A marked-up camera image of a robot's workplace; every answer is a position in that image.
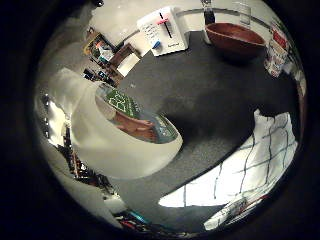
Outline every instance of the brown bowl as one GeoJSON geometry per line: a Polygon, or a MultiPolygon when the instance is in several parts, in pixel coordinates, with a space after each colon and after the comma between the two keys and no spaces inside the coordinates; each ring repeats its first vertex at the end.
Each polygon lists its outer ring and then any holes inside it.
{"type": "Polygon", "coordinates": [[[236,24],[211,23],[206,31],[212,44],[234,60],[251,60],[265,50],[262,37],[236,24]]]}

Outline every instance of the white blanket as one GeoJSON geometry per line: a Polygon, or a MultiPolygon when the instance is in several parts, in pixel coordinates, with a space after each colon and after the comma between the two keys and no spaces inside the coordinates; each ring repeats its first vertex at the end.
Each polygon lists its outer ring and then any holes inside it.
{"type": "Polygon", "coordinates": [[[254,112],[252,135],[218,166],[162,197],[165,207],[226,206],[204,226],[214,229],[227,220],[243,217],[281,178],[293,159],[297,142],[289,113],[275,118],[254,112]]]}

